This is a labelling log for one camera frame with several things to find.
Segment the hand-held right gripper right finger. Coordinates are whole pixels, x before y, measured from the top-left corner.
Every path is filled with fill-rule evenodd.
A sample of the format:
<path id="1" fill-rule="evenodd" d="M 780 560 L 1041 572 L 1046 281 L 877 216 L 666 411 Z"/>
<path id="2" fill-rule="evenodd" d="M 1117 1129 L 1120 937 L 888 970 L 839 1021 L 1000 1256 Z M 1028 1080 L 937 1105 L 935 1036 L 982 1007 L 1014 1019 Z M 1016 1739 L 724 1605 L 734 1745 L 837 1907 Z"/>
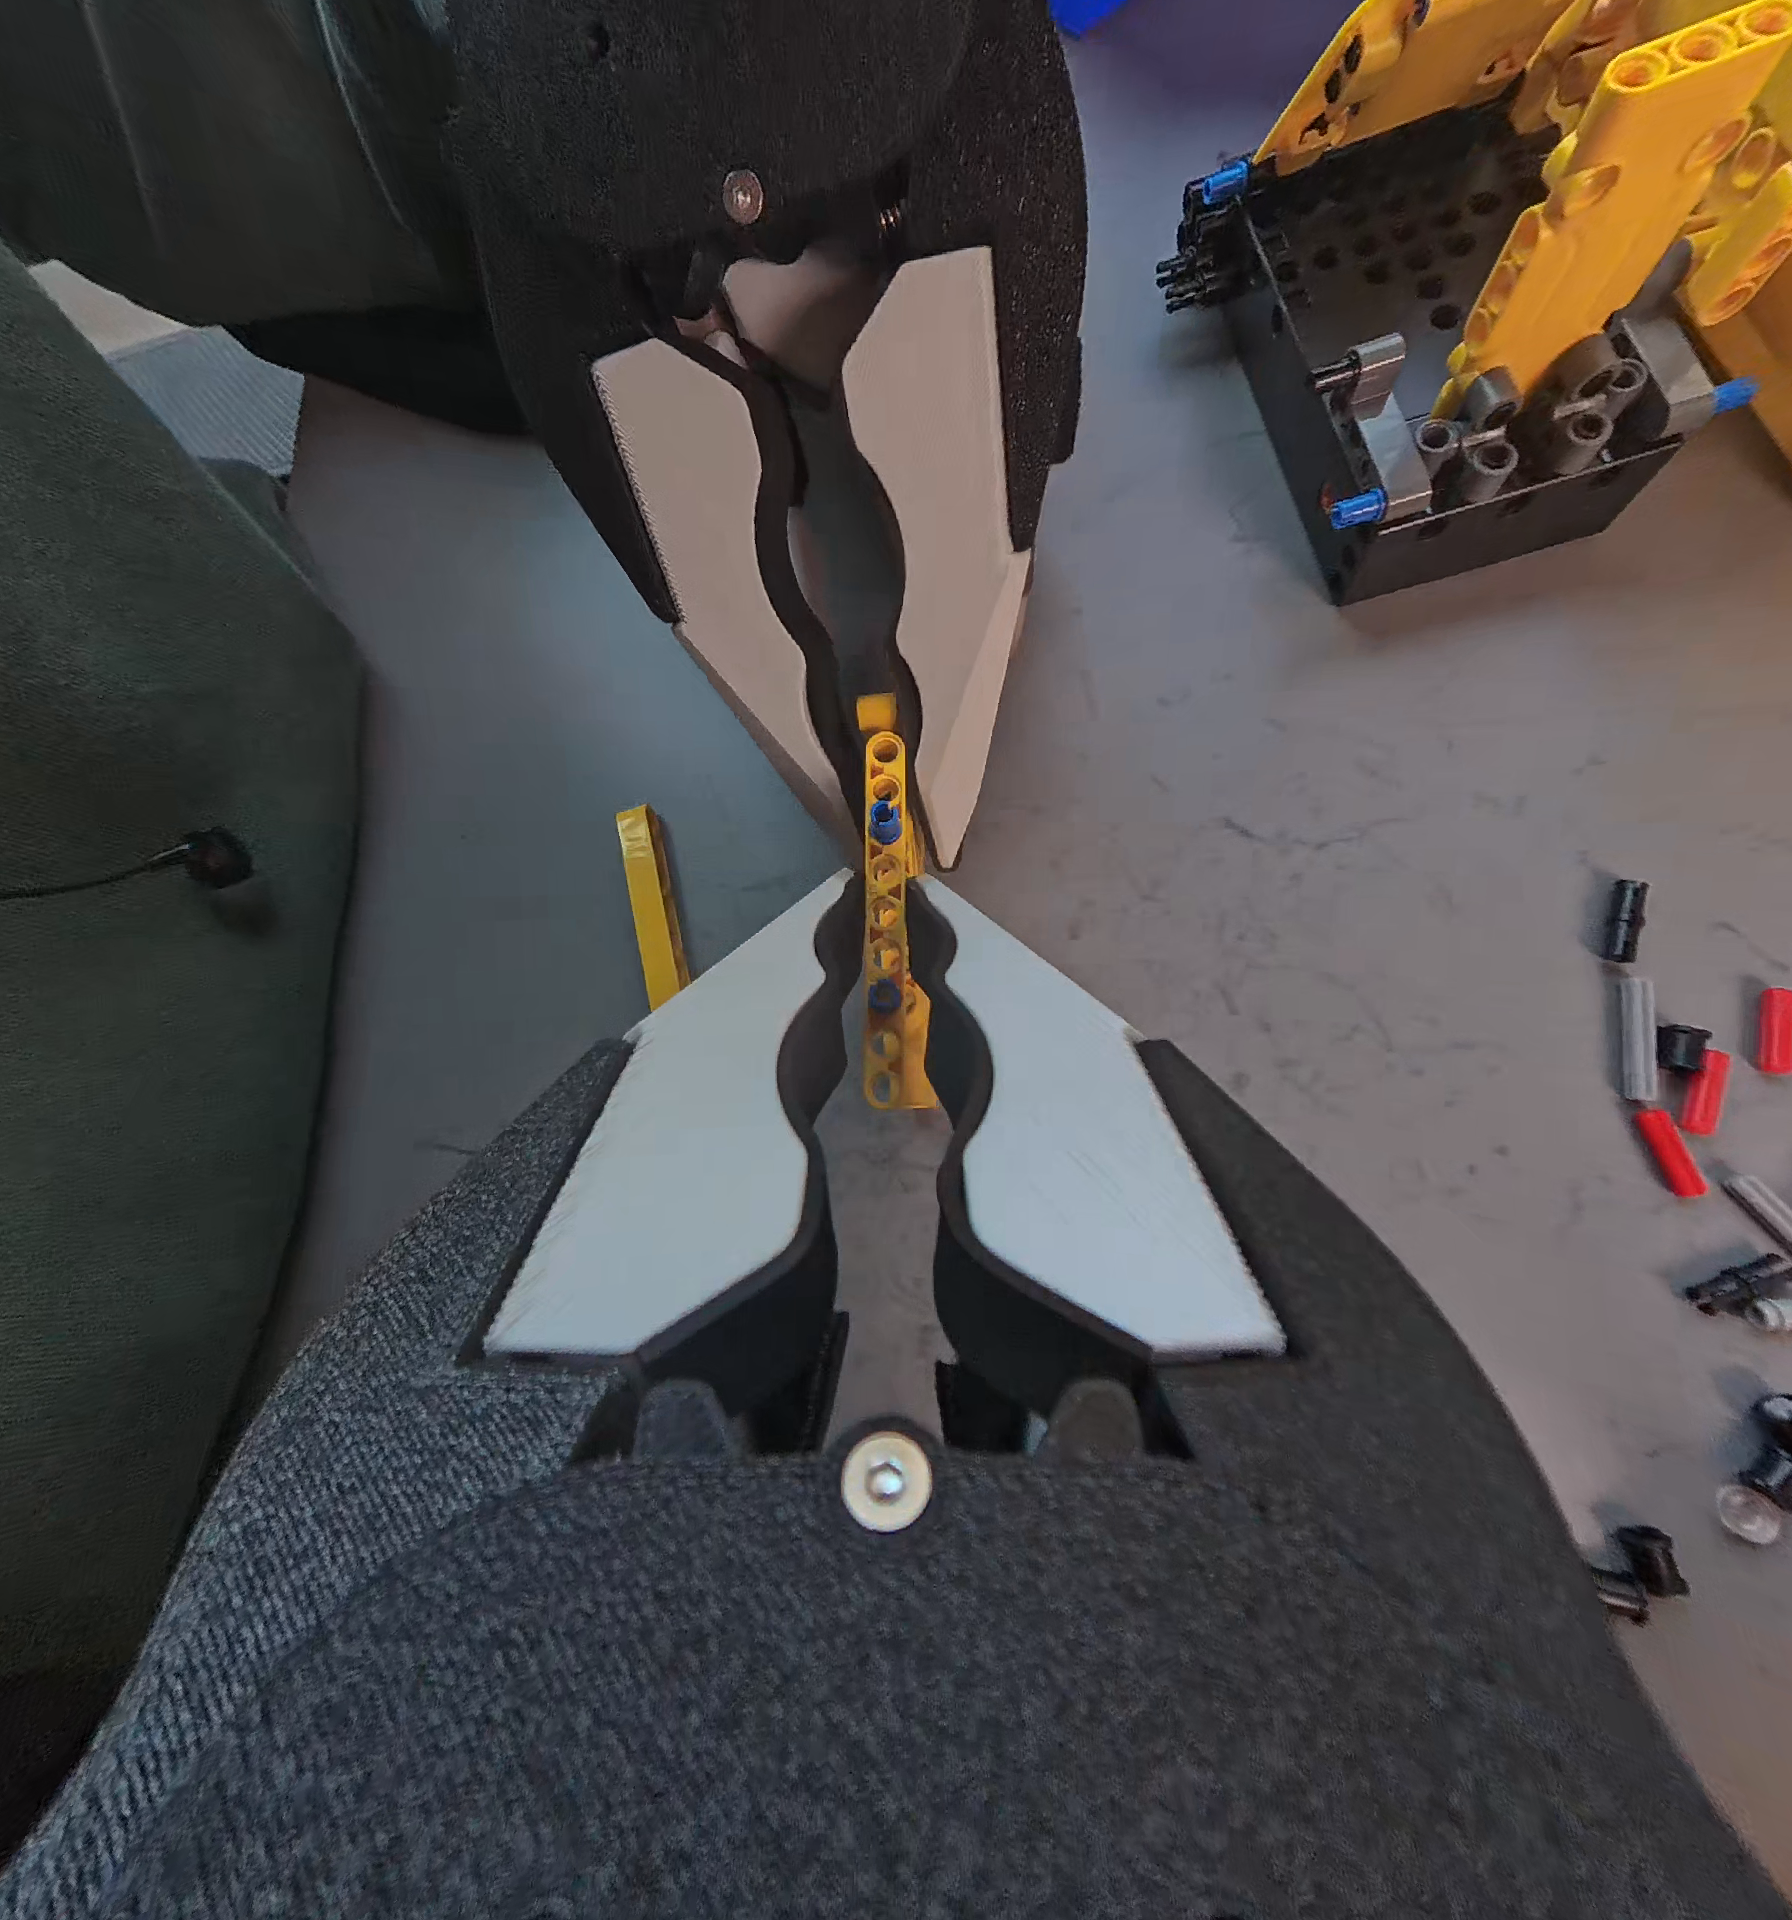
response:
<path id="1" fill-rule="evenodd" d="M 1163 1375 L 1287 1334 L 1117 1009 L 925 876 L 911 965 L 949 1126 L 930 1304 L 949 1453 L 1191 1453 Z"/>

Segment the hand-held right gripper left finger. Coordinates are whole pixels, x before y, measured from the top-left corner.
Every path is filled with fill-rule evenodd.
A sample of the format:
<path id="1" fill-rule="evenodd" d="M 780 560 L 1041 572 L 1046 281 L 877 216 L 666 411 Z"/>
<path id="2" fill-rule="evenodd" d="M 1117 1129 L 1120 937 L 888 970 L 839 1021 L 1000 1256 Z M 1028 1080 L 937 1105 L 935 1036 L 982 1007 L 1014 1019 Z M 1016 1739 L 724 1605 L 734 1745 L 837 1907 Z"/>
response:
<path id="1" fill-rule="evenodd" d="M 479 1318 L 479 1370 L 695 1382 L 757 1453 L 837 1399 L 837 1226 L 817 1120 L 858 989 L 837 871 L 624 1034 L 598 1114 Z"/>

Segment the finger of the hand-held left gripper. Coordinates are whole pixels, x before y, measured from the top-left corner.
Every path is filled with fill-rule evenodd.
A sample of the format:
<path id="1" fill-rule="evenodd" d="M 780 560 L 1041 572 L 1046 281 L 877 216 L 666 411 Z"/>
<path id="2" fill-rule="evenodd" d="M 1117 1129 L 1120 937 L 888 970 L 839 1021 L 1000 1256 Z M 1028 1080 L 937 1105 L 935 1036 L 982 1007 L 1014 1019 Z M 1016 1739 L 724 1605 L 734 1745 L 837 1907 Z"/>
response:
<path id="1" fill-rule="evenodd" d="M 673 631 L 794 801 L 860 854 L 860 777 L 839 718 L 837 641 L 791 556 L 798 445 L 783 390 L 719 341 L 653 336 L 595 361 L 661 560 Z"/>
<path id="2" fill-rule="evenodd" d="M 917 705 L 911 766 L 935 867 L 955 871 L 1034 572 L 1009 527 L 989 248 L 893 272 L 839 361 L 839 402 L 903 547 L 893 648 Z"/>

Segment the yellow lego beam with blue pins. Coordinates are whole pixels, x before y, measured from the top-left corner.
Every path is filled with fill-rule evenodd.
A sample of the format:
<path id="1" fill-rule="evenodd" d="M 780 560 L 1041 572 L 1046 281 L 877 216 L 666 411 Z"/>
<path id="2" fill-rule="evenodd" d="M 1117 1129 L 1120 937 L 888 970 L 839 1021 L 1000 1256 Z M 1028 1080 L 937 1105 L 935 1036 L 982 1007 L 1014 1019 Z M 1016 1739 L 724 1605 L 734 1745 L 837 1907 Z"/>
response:
<path id="1" fill-rule="evenodd" d="M 911 972 L 904 886 L 925 871 L 911 806 L 911 754 L 896 733 L 896 696 L 858 696 L 860 728 L 860 1096 L 877 1112 L 937 1108 L 925 1073 L 930 997 Z"/>

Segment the long yellow lego beam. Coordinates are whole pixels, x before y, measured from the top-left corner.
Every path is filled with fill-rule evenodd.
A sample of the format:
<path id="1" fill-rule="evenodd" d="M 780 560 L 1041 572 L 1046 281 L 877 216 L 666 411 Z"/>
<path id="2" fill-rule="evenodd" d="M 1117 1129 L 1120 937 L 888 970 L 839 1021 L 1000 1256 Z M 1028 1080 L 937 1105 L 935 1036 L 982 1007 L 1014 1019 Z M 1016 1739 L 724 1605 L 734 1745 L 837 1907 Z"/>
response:
<path id="1" fill-rule="evenodd" d="M 616 812 L 616 832 L 642 993 L 648 1009 L 656 1014 L 691 983 L 662 819 L 648 806 L 631 806 Z"/>

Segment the black and yellow lego model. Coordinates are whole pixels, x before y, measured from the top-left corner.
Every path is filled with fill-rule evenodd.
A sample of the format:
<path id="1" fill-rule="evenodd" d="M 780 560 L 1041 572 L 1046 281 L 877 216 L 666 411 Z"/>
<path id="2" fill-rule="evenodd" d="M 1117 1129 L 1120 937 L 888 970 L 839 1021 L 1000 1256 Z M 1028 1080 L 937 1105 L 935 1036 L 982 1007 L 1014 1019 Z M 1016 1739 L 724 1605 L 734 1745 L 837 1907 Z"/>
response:
<path id="1" fill-rule="evenodd" d="M 1181 192 L 1337 608 L 1601 532 L 1754 380 L 1681 312 L 1688 224 L 1792 0 L 1355 2 L 1261 140 Z"/>

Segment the pile of small lego pins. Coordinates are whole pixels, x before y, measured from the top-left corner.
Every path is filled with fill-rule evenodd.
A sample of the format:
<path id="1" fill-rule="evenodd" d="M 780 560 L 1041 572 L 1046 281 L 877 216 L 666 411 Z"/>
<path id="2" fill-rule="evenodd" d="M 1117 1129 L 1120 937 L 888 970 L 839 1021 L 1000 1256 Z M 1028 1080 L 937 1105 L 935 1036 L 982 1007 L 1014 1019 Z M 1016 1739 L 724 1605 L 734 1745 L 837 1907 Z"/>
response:
<path id="1" fill-rule="evenodd" d="M 1647 881 L 1613 876 L 1596 952 L 1615 989 L 1615 1096 L 1663 1193 L 1699 1202 L 1713 1183 L 1694 1145 L 1720 1126 L 1734 1058 L 1707 1027 L 1655 1019 L 1652 982 L 1635 972 L 1643 923 Z M 1724 1172 L 1716 1189 L 1772 1238 L 1772 1251 L 1713 1268 L 1681 1301 L 1711 1321 L 1792 1337 L 1792 1202 L 1749 1172 Z M 1713 1514 L 1734 1541 L 1776 1548 L 1792 1519 L 1792 1391 L 1758 1395 L 1748 1427 L 1754 1458 L 1716 1483 Z M 1592 1568 L 1613 1618 L 1643 1626 L 1655 1601 L 1688 1597 L 1674 1536 L 1659 1527 L 1623 1521 L 1613 1548 L 1620 1563 Z"/>

